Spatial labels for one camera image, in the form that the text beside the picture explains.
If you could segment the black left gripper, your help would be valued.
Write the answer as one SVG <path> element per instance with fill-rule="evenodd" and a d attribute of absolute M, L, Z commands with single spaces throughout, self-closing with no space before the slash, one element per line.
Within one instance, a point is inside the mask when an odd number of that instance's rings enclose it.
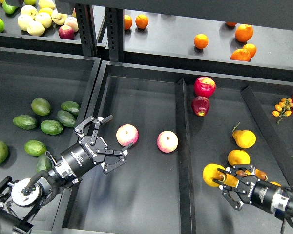
<path fill-rule="evenodd" d="M 80 139 L 60 155 L 75 177 L 81 177 L 91 170 L 95 166 L 94 162 L 102 167 L 104 174 L 125 164 L 128 150 L 134 143 L 131 142 L 120 150 L 112 150 L 107 148 L 108 145 L 98 135 L 99 128 L 112 119 L 113 115 L 106 118 L 89 116 L 74 127 L 74 132 Z"/>

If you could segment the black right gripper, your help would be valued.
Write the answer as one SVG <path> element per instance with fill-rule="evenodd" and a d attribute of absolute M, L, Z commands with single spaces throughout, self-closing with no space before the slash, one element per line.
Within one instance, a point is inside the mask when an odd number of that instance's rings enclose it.
<path fill-rule="evenodd" d="M 235 209 L 241 210 L 244 204 L 251 204 L 263 211 L 274 212 L 277 201 L 275 195 L 281 194 L 281 187 L 259 180 L 252 164 L 238 164 L 233 167 L 216 167 L 221 178 L 213 179 L 225 200 Z"/>

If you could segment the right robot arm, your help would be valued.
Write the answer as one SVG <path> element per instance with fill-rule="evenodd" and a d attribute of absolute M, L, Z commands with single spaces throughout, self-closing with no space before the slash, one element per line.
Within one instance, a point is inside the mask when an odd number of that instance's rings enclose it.
<path fill-rule="evenodd" d="M 240 164 L 222 169 L 217 165 L 212 170 L 212 181 L 219 185 L 222 196 L 235 209 L 245 204 L 253 205 L 293 228 L 293 188 L 277 186 L 261 180 L 252 164 Z"/>

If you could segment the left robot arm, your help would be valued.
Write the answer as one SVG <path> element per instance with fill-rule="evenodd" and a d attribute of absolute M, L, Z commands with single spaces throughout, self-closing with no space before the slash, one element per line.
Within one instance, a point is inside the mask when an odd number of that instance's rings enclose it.
<path fill-rule="evenodd" d="M 105 174 L 125 163 L 130 142 L 120 150 L 109 149 L 98 135 L 99 128 L 111 121 L 90 116 L 74 129 L 79 140 L 64 150 L 58 158 L 49 152 L 45 155 L 53 163 L 48 170 L 42 170 L 31 178 L 13 180 L 6 177 L 0 183 L 0 234 L 29 234 L 33 225 L 30 221 L 40 208 L 50 203 L 61 188 L 79 184 L 82 176 L 100 165 Z"/>

